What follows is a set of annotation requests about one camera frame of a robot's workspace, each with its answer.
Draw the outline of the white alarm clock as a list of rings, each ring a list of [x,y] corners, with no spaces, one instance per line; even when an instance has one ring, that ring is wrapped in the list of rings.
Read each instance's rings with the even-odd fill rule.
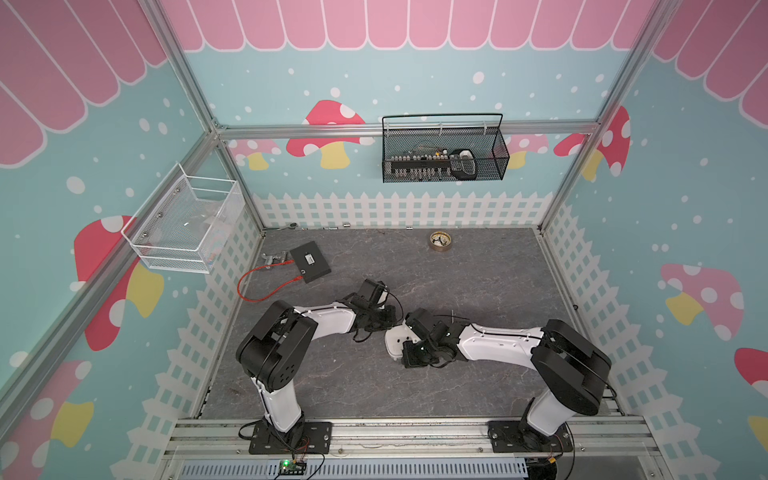
[[[405,342],[417,344],[421,341],[421,338],[405,324],[387,330],[384,339],[388,355],[396,362],[402,362]]]

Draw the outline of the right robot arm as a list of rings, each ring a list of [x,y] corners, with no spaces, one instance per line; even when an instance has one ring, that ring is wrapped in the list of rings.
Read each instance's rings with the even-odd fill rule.
[[[536,371],[545,390],[529,402],[517,426],[517,437],[530,445],[558,437],[574,416],[597,415],[610,388],[611,360],[559,319],[543,327],[503,329],[417,309],[386,332],[385,345],[407,368],[493,361]]]

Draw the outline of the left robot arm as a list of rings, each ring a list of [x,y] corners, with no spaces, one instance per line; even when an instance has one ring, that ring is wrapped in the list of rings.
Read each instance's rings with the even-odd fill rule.
[[[277,300],[256,322],[236,350],[235,358],[256,386],[265,409],[264,421],[285,437],[297,435],[304,414],[294,389],[314,340],[332,335],[386,331],[397,324],[397,304],[380,281],[366,280],[339,301],[316,307],[292,306]]]

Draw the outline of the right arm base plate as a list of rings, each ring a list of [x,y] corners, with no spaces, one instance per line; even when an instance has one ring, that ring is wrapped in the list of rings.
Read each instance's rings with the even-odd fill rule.
[[[487,436],[494,453],[542,453],[559,456],[574,449],[573,436],[568,425],[546,436],[521,420],[491,420],[487,423]]]

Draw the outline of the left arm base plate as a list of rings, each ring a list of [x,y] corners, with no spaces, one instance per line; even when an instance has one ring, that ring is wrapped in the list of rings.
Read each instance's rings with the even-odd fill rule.
[[[266,419],[259,420],[248,438],[251,455],[308,453],[328,454],[332,422],[299,421],[289,432],[280,432]]]

